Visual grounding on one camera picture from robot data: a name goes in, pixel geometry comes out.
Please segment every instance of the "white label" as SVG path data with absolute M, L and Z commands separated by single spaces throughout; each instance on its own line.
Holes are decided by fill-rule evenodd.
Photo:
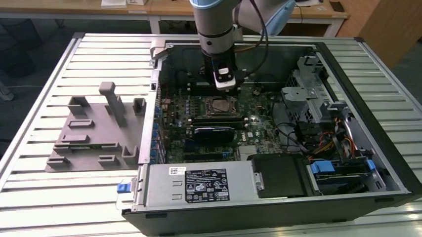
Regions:
M 229 68 L 222 68 L 218 70 L 218 73 L 221 74 L 228 74 L 229 73 Z
M 185 171 L 186 171 L 186 167 L 170 167 L 169 168 L 170 175 L 185 174 Z
M 131 14 L 147 14 L 146 11 L 129 11 L 129 13 L 131 13 Z

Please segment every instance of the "cpu socket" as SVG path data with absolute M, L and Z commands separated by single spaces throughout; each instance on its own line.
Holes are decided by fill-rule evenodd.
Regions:
M 206 114 L 209 118 L 236 118 L 240 116 L 237 110 L 237 98 L 234 97 L 208 97 L 206 103 Z

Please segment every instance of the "circuit board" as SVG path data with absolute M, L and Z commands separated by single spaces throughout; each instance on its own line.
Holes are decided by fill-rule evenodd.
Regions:
M 183 89 L 174 93 L 166 92 L 166 94 L 171 94 L 171 99 L 162 100 L 166 163 L 193 162 L 185 157 L 204 154 L 222 154 L 226 161 L 241 160 L 240 146 L 256 146 L 257 154 L 282 152 L 282 144 L 269 114 L 273 104 L 272 92 L 257 93 L 256 86 L 244 85 L 237 96 L 225 97 L 228 103 L 220 101 L 221 97 L 192 96 Z M 200 146 L 193 139 L 190 120 L 217 116 L 242 118 L 246 122 L 242 124 L 242 129 L 236 129 L 234 139 L 230 143 Z

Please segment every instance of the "blue tab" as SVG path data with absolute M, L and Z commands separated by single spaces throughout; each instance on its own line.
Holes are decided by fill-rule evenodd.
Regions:
M 372 159 L 369 159 L 366 162 L 368 162 L 368 165 L 369 165 L 369 169 L 372 171 L 377 170 L 374 161 Z
M 312 164 L 312 170 L 313 170 L 313 173 L 314 173 L 314 174 L 317 174 L 317 173 L 336 172 L 333 163 L 332 163 L 330 161 L 328 161 L 328 160 L 316 161 L 316 162 Z
M 118 184 L 118 193 L 119 194 L 129 194 L 131 192 L 131 184 Z
M 320 173 L 320 169 L 316 163 L 312 164 L 312 171 L 313 171 L 313 174 Z
M 276 14 L 270 17 L 268 23 L 265 24 L 269 36 L 277 36 L 282 32 L 296 5 L 297 2 L 294 0 L 289 0 L 277 10 Z

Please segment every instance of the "aluminum profile table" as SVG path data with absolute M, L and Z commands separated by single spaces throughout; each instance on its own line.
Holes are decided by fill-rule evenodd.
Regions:
M 118 210 L 117 184 L 137 170 L 46 173 L 46 161 L 70 113 L 73 95 L 105 102 L 102 81 L 114 81 L 123 101 L 149 100 L 151 47 L 182 35 L 86 34 L 73 39 L 29 117 L 0 161 L 0 235 L 3 237 L 139 237 Z M 365 42 L 338 38 L 277 37 L 272 41 L 324 41 L 415 173 L 422 177 L 422 107 Z M 338 98 L 342 95 L 330 81 Z M 119 196 L 130 205 L 131 194 Z M 244 230 L 196 236 L 366 237 L 421 236 L 422 203 L 386 208 L 352 222 Z

